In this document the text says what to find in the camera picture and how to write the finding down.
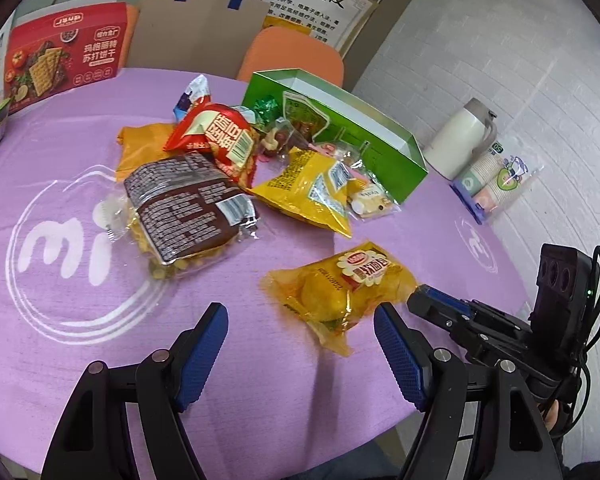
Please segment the person right hand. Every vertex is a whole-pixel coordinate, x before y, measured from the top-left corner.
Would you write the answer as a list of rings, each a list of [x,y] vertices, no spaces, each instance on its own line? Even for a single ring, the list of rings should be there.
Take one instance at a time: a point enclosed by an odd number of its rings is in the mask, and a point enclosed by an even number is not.
[[[559,416],[559,402],[555,400],[543,413],[543,422],[547,431],[552,431],[557,424]]]

